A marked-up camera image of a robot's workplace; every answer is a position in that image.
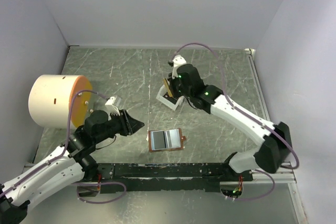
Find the white credit card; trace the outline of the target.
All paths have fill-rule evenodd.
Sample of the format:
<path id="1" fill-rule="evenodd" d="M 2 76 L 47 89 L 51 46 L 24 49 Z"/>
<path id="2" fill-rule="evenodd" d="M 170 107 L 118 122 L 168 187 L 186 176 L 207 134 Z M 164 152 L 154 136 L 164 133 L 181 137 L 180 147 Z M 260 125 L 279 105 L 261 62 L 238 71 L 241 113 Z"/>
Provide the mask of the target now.
<path id="1" fill-rule="evenodd" d="M 168 130 L 166 132 L 166 143 L 168 148 L 180 148 L 181 139 L 178 129 Z"/>

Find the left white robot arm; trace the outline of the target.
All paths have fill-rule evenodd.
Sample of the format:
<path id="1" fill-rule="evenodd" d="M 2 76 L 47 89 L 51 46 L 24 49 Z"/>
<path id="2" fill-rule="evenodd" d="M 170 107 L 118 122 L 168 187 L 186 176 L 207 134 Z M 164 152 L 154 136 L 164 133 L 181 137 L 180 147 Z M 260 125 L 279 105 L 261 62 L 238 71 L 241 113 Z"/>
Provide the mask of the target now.
<path id="1" fill-rule="evenodd" d="M 97 144 L 117 135 L 129 136 L 144 127 L 126 110 L 119 114 L 94 111 L 82 126 L 46 158 L 16 178 L 1 184 L 1 223 L 20 223 L 28 210 L 55 192 L 76 182 L 98 177 L 98 164 L 91 156 Z"/>

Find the white card tray box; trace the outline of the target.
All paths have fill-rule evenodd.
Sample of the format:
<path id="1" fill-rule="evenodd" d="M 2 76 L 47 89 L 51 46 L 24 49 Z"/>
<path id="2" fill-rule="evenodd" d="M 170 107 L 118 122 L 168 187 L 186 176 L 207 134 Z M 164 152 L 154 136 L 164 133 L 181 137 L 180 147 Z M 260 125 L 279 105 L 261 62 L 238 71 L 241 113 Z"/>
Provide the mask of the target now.
<path id="1" fill-rule="evenodd" d="M 156 99 L 173 111 L 175 111 L 184 102 L 184 97 L 170 97 L 164 85 L 160 87 L 158 94 L 156 95 Z"/>

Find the black credit card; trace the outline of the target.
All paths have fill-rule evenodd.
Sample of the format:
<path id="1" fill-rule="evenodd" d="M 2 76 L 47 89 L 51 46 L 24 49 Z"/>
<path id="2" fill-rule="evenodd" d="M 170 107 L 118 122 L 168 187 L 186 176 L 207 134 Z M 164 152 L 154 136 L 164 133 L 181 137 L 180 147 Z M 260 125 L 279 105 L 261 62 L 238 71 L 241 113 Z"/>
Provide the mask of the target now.
<path id="1" fill-rule="evenodd" d="M 154 150 L 161 150 L 166 148 L 164 131 L 152 132 L 152 148 Z"/>

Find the brown leather card holder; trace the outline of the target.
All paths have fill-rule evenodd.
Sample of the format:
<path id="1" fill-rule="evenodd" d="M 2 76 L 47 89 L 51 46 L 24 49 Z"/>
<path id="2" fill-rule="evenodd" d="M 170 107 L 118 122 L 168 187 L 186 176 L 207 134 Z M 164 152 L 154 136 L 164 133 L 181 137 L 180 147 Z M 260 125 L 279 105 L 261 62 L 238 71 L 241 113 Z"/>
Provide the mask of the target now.
<path id="1" fill-rule="evenodd" d="M 180 148 L 168 148 L 167 143 L 166 143 L 166 148 L 161 149 L 161 150 L 154 150 L 152 148 L 153 142 L 152 142 L 152 132 L 155 131 L 164 131 L 165 134 L 165 142 L 166 142 L 166 132 L 168 130 L 155 130 L 155 131 L 148 131 L 148 144 L 149 144 L 149 152 L 162 152 L 162 151 L 177 151 L 177 150 L 182 150 L 184 148 L 184 142 L 186 141 L 186 136 L 182 134 L 181 128 L 177 128 L 180 132 L 180 139 L 181 139 L 181 147 Z"/>

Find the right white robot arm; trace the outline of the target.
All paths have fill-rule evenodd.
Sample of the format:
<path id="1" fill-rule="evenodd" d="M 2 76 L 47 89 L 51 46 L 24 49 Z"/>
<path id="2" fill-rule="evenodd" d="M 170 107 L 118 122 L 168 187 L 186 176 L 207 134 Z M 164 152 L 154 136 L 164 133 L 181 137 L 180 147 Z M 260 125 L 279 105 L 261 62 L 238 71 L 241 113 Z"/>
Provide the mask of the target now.
<path id="1" fill-rule="evenodd" d="M 174 98 L 186 97 L 197 109 L 221 118 L 245 133 L 256 149 L 232 153 L 225 161 L 223 176 L 235 180 L 242 172 L 262 169 L 274 174 L 282 167 L 291 148 L 287 124 L 274 124 L 246 110 L 224 92 L 203 82 L 198 70 L 190 63 L 173 63 L 169 89 Z"/>

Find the gold credit card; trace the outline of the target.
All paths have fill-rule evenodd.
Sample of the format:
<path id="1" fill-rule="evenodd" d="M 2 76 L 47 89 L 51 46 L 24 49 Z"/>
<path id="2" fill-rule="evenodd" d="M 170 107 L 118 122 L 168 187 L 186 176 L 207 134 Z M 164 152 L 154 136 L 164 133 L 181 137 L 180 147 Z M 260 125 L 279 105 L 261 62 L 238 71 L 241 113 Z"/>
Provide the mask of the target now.
<path id="1" fill-rule="evenodd" d="M 167 78 L 164 78 L 164 79 L 163 79 L 163 83 L 164 83 L 164 87 L 165 87 L 165 89 L 166 89 L 166 92 L 167 92 L 168 96 L 169 96 L 170 98 L 172 98 L 172 97 L 173 97 L 173 93 L 172 93 L 172 91 L 171 91 L 170 83 L 169 83 L 168 79 L 167 79 Z"/>

